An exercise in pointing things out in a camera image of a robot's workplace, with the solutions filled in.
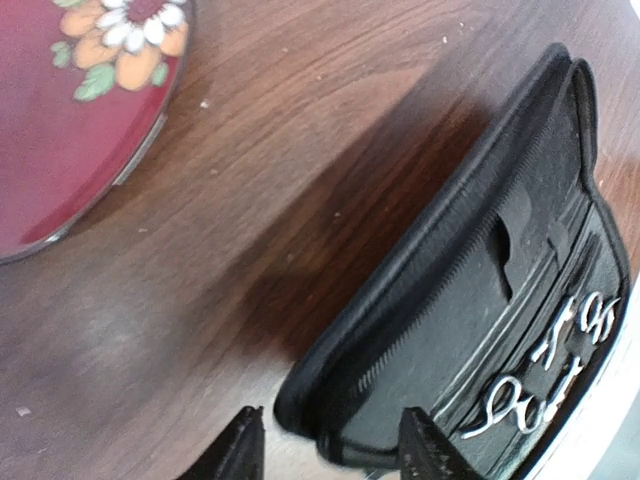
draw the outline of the red tray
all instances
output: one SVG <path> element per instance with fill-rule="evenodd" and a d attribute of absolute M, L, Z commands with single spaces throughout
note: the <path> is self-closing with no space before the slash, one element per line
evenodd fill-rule
<path fill-rule="evenodd" d="M 189 0 L 0 3 L 0 263 L 59 239 L 165 120 Z"/>

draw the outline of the white flower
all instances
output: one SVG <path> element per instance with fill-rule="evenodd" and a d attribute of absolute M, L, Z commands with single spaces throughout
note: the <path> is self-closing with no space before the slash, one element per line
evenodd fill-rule
<path fill-rule="evenodd" d="M 177 28 L 185 21 L 182 5 L 186 0 L 165 0 L 152 16 L 133 21 L 129 16 L 130 4 L 135 0 L 100 0 L 107 12 L 96 22 L 105 30 L 102 43 L 107 47 L 121 47 L 130 53 L 140 53 L 145 42 L 159 47 L 167 30 Z"/>

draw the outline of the wooden table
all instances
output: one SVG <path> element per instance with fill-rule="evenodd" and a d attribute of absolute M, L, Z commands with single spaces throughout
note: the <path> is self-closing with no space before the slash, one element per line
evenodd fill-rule
<path fill-rule="evenodd" d="M 266 407 L 267 478 L 358 478 L 279 431 L 279 384 L 552 41 L 595 69 L 597 176 L 637 273 L 627 1 L 198 7 L 144 162 L 68 238 L 0 267 L 1 478 L 170 479 L 244 404 Z"/>

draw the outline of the black pouch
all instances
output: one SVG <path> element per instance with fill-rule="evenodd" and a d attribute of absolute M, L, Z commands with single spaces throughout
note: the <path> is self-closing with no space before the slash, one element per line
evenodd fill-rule
<path fill-rule="evenodd" d="M 593 180 L 596 128 L 588 64 L 550 46 L 291 371 L 279 423 L 331 462 L 397 469 L 403 410 L 420 407 L 480 476 L 537 468 L 601 374 L 629 297 Z"/>
<path fill-rule="evenodd" d="M 262 407 L 243 407 L 176 480 L 264 480 Z"/>

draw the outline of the orange flower petal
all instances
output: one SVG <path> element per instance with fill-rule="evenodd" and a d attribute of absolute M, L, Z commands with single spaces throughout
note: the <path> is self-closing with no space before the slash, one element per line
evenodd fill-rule
<path fill-rule="evenodd" d="M 96 21 L 105 13 L 100 0 L 86 0 L 77 8 L 67 11 L 60 20 L 60 30 L 70 37 L 80 37 L 93 29 Z"/>
<path fill-rule="evenodd" d="M 148 44 L 137 55 L 122 51 L 116 61 L 118 84 L 127 90 L 140 90 L 149 82 L 161 58 L 160 49 Z"/>
<path fill-rule="evenodd" d="M 73 62 L 76 67 L 84 70 L 98 65 L 99 63 L 110 62 L 120 51 L 119 47 L 105 47 L 102 43 L 104 32 L 92 30 L 80 39 L 73 52 Z"/>
<path fill-rule="evenodd" d="M 184 53 L 189 34 L 189 25 L 185 22 L 178 28 L 170 30 L 164 36 L 160 50 L 170 57 L 179 57 Z"/>

